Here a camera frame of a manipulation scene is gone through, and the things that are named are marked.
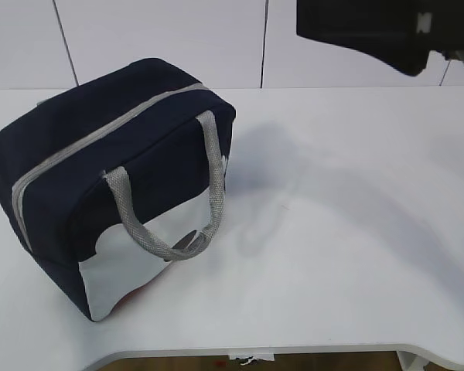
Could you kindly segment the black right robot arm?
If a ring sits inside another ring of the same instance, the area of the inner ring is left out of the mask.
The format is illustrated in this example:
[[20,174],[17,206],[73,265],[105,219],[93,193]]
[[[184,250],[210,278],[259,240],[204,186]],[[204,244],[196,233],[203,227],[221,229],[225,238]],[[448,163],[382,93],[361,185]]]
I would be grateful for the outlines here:
[[464,65],[464,0],[298,1],[296,33],[416,77],[431,52]]

